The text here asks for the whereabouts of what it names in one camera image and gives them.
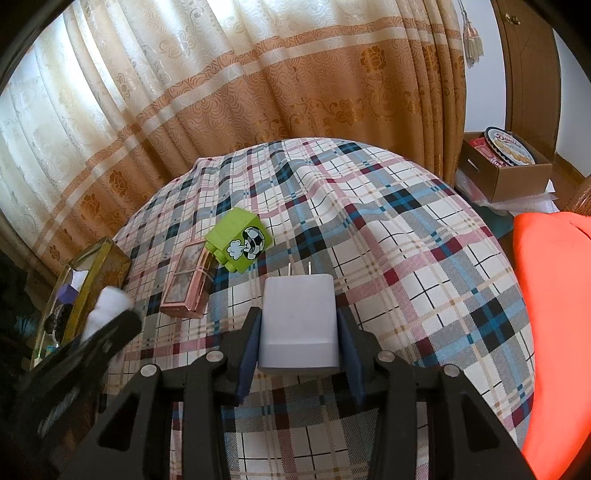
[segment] pink box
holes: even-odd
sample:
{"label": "pink box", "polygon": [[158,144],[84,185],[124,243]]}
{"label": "pink box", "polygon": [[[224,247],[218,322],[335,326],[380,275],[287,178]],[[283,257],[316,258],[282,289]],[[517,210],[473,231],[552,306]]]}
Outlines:
{"label": "pink box", "polygon": [[186,243],[167,281],[160,311],[171,317],[203,317],[216,269],[203,238]]}

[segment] orange fabric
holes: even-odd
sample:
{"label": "orange fabric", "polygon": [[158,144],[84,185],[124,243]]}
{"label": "orange fabric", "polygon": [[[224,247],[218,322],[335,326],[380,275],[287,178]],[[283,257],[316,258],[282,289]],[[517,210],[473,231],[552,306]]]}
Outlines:
{"label": "orange fabric", "polygon": [[591,432],[591,218],[518,215],[514,249],[535,351],[523,453],[538,480],[555,480]]}

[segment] white power adapter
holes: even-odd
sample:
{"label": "white power adapter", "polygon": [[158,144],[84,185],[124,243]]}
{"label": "white power adapter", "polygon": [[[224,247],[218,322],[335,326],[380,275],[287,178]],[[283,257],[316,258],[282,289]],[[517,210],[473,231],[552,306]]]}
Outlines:
{"label": "white power adapter", "polygon": [[339,371],[331,275],[267,278],[258,368],[272,375],[330,375]]}

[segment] screw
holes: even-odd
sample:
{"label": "screw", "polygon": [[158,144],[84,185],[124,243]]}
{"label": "screw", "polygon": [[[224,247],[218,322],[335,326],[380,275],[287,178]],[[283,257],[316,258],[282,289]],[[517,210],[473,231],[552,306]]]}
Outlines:
{"label": "screw", "polygon": [[447,364],[443,367],[443,373],[448,377],[457,377],[462,371],[455,365]]}
{"label": "screw", "polygon": [[378,360],[381,362],[390,363],[394,361],[394,354],[390,350],[382,350],[378,353]]}
{"label": "screw", "polygon": [[149,364],[149,365],[144,365],[142,367],[142,370],[140,370],[140,373],[144,376],[144,377],[151,377],[152,375],[154,375],[156,372],[158,371],[158,367],[156,365],[153,364]]}
{"label": "screw", "polygon": [[223,360],[223,352],[220,352],[220,350],[212,350],[205,356],[205,358],[211,363],[221,362]]}

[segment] gold glass box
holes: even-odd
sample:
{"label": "gold glass box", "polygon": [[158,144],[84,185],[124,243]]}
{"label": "gold glass box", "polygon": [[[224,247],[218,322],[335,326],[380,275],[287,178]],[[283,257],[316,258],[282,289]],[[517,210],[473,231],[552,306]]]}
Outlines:
{"label": "gold glass box", "polygon": [[[71,342],[82,333],[86,318],[94,309],[100,291],[106,286],[121,288],[130,267],[131,260],[129,257],[108,237],[102,238],[68,262],[61,272],[43,311],[43,317],[37,332],[37,340],[35,341],[35,349],[33,350],[31,369],[60,345]],[[88,273],[74,301],[60,343],[56,341],[54,336],[48,335],[44,324],[52,312],[56,310],[57,296],[61,287],[71,283],[74,271],[86,270],[88,270]]]}

